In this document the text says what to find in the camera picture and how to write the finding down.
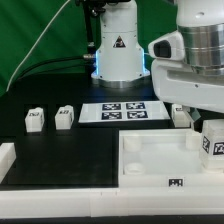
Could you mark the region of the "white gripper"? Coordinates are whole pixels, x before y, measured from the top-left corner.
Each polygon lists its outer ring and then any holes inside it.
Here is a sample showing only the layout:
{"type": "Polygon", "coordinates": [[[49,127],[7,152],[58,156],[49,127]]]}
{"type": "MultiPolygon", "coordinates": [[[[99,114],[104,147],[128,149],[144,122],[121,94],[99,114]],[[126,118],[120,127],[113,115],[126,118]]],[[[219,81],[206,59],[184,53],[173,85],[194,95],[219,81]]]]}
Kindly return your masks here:
{"type": "Polygon", "coordinates": [[[199,75],[184,63],[162,59],[152,62],[151,73],[154,92],[161,101],[189,107],[187,115],[194,131],[201,133],[203,127],[198,109],[224,113],[224,76],[199,75]]]}

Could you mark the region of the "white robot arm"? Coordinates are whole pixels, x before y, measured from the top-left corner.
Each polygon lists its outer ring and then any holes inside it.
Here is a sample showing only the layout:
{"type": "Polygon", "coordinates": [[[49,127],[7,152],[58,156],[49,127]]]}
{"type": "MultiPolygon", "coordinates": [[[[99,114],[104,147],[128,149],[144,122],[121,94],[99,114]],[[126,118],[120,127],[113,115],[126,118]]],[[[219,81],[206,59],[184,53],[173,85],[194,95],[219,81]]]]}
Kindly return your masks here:
{"type": "Polygon", "coordinates": [[[177,29],[149,43],[150,69],[138,43],[136,1],[103,3],[95,84],[224,115],[224,0],[174,0],[177,29]]]}

